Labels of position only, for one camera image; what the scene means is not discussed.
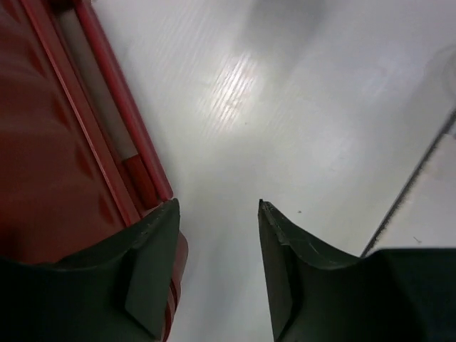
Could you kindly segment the red hard-shell suitcase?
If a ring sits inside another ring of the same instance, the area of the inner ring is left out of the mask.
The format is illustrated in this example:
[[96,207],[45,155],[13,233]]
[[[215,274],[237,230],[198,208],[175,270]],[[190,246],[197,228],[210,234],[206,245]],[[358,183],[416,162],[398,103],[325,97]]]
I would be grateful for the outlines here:
[[[175,200],[87,1],[1,3],[1,260],[56,263]],[[169,338],[188,255],[179,231]]]

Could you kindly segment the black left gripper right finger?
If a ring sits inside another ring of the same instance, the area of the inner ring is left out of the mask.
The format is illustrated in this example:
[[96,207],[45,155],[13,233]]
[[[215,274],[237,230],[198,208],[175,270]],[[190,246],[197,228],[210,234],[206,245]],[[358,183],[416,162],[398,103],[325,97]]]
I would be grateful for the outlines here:
[[275,341],[453,341],[455,250],[380,249],[357,257],[258,211]]

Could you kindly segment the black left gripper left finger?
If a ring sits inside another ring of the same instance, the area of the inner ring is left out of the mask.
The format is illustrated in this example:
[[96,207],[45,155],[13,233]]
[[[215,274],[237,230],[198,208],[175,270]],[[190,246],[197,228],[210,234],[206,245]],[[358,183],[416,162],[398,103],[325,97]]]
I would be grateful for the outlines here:
[[163,341],[180,231],[172,199],[56,263],[1,260],[3,341]]

